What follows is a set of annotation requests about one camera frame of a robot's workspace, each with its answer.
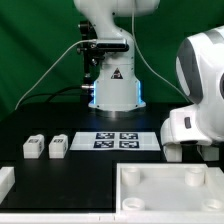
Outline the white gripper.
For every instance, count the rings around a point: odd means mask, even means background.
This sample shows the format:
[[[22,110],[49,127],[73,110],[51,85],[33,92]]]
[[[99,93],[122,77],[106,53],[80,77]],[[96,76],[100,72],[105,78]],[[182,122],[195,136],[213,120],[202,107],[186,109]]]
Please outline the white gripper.
[[[208,115],[198,107],[173,109],[164,121],[160,135],[162,145],[223,143],[224,118],[217,114]]]

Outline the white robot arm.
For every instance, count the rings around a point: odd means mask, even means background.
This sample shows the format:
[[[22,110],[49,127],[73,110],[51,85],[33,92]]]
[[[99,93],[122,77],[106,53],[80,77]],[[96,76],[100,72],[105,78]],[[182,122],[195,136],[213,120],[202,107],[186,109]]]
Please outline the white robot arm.
[[[90,106],[107,112],[143,107],[134,74],[134,38],[117,27],[113,18],[149,14],[160,0],[73,1],[97,35],[86,47],[88,56],[100,64]],[[162,144],[224,142],[224,26],[184,39],[177,53],[176,74],[192,104],[169,113],[161,128]]]

